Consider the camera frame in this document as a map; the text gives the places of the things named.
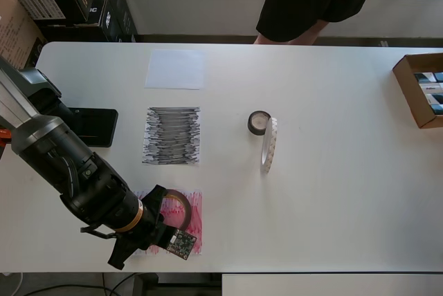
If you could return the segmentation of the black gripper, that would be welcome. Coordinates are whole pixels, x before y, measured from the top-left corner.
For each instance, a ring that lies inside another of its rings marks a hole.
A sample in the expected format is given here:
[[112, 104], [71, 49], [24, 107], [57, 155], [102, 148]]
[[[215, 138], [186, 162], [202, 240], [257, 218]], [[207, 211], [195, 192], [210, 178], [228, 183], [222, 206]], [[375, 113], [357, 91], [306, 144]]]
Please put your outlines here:
[[137, 250], [152, 245], [165, 226], [160, 219], [160, 208], [167, 190], [156, 185], [139, 199], [128, 190], [123, 201], [106, 216], [106, 226], [116, 233], [116, 242], [108, 264], [118, 270]]

